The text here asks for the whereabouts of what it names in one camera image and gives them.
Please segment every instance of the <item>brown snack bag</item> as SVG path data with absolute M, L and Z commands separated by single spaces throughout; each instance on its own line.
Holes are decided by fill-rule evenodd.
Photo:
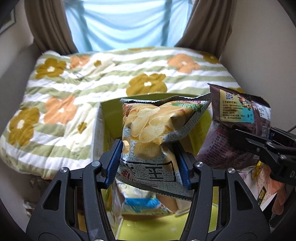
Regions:
M 169 143 L 192 130 L 210 104 L 211 94 L 159 101 L 123 99 L 124 143 L 116 178 L 139 189 L 190 200 Z
M 210 85 L 213 122 L 196 156 L 215 169 L 233 167 L 241 172 L 250 171 L 259 161 L 252 153 L 238 150 L 229 144 L 229 133 L 240 129 L 269 137 L 270 106 L 261 97 L 239 93 L 217 85 Z

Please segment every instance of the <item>qr code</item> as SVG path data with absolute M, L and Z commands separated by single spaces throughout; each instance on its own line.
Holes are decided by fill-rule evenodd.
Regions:
M 233 95 L 230 93 L 225 92 L 225 97 L 227 100 L 233 100 Z
M 267 137 L 267 127 L 266 126 L 262 126 L 262 137 Z

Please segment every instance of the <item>floral blanket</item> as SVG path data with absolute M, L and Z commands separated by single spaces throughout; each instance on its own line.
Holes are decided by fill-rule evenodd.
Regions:
M 51 179 L 64 166 L 90 162 L 100 102 L 151 92 L 201 95 L 208 83 L 239 89 L 216 57 L 184 48 L 151 47 L 39 57 L 20 109 L 0 138 L 1 159 L 21 173 Z M 103 141 L 99 149 L 103 152 Z

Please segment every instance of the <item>window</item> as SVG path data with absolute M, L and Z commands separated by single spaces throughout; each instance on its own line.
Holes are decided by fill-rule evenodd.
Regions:
M 65 1 L 79 52 L 174 46 L 192 10 L 191 0 Z

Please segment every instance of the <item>picture frame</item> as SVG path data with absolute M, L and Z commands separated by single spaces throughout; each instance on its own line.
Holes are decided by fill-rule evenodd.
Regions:
M 4 24 L 0 28 L 0 34 L 2 34 L 6 29 L 15 24 L 15 10 L 13 9 L 10 14 L 4 19 Z

